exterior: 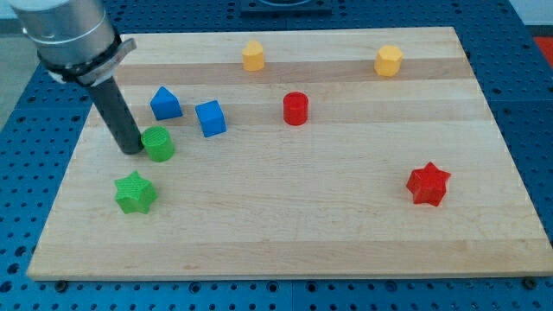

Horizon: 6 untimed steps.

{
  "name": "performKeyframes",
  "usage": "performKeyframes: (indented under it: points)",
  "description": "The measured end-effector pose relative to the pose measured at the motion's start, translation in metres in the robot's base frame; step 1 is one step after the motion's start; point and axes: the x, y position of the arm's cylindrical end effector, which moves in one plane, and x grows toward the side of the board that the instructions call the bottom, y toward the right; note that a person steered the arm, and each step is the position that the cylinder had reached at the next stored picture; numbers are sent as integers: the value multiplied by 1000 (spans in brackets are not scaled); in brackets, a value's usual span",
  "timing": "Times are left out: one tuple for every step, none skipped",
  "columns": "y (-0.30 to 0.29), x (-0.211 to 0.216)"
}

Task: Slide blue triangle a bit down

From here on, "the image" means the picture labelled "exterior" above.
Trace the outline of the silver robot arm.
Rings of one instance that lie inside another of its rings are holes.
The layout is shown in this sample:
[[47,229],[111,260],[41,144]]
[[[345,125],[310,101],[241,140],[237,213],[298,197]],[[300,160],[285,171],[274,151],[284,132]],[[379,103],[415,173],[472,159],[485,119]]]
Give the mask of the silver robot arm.
[[113,78],[117,66],[137,45],[132,39],[121,39],[103,4],[9,0],[9,5],[50,76],[85,88],[120,150],[126,155],[141,152],[141,132]]

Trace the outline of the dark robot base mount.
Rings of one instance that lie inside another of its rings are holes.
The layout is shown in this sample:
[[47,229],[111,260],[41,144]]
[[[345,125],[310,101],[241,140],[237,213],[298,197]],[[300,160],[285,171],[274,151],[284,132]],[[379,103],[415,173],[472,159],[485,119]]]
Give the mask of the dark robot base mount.
[[329,14],[333,9],[332,0],[242,0],[241,16],[260,16],[264,14]]

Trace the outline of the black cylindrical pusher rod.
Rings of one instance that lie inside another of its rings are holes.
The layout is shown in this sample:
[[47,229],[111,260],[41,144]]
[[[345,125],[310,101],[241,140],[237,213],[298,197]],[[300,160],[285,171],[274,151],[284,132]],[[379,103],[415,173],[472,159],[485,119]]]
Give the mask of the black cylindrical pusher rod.
[[87,91],[120,150],[135,155],[143,150],[141,132],[114,78]]

